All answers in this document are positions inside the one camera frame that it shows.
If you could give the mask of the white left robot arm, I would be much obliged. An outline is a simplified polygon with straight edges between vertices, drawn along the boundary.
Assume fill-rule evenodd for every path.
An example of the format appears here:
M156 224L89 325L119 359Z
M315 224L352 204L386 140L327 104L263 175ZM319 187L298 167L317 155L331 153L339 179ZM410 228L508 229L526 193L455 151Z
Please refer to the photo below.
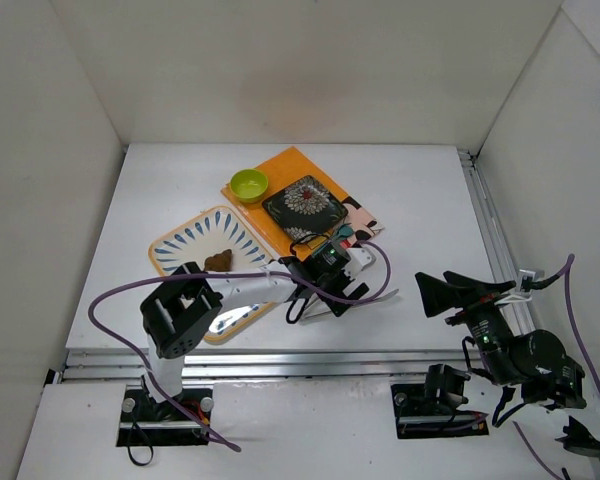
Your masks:
M150 398L163 403L181 395L184 357L218 316L254 305L288 303L287 321L294 324L320 300L339 317L369 292L364 283L352 284L374 261L363 247L346 249L328 241L304 260L282 257L247 271L206 273L195 262L181 265L140 306L150 340L144 374Z

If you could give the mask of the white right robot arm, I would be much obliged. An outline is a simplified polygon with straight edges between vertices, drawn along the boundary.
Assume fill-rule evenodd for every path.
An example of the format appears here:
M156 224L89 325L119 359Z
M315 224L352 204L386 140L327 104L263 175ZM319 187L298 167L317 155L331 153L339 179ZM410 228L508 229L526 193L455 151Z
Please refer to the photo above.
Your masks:
M589 390L583 367L555 334L535 329L516 335L501 312L514 299L517 282L488 283L452 271L440 279L418 272L415 279L426 316L451 311L446 324L467 327L463 344L475 347L481 360L480 367L465 370L430 366L425 412L451 415L497 398L493 427L510 420L534 424L555 434L566 451L600 458L600 395Z

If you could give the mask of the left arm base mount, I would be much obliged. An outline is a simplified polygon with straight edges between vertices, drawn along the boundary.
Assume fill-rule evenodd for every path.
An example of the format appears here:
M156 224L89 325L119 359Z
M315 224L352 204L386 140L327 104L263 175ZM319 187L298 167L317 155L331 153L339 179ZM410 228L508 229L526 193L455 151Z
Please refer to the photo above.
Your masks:
M156 403L135 386L125 391L120 410L117 447L206 446L208 435L197 422L169 402Z

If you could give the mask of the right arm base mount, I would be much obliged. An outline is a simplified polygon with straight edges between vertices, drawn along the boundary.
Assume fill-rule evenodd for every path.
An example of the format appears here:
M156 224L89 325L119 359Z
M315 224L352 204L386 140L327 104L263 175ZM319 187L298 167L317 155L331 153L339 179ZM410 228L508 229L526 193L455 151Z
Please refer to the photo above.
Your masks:
M486 413L468 410L466 372L434 364L421 383L393 383L391 399L399 440L488 436Z

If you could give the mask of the silver metal tongs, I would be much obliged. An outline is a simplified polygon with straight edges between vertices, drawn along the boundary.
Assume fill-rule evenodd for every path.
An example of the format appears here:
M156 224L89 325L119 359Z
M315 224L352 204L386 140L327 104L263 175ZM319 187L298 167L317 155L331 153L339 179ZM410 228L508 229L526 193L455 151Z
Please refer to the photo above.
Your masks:
M388 301L390 299L392 299L393 297L395 297L398 293L400 292L399 288L395 288L393 290L390 290L388 293L385 293L377 298L375 298L374 300L367 302L367 303L361 303L361 304L356 304L356 305L352 305L349 306L344 313L347 313L349 310L354 310L357 308L361 308L361 307L365 307L365 306L369 306L375 303L382 303L385 301ZM300 318L301 321L309 321L312 320L314 318L318 318L318 317L323 317L323 316L336 316L335 313L329 309L323 310L323 311L318 311L318 312L313 312L313 313L308 313L308 314L303 314L302 317Z

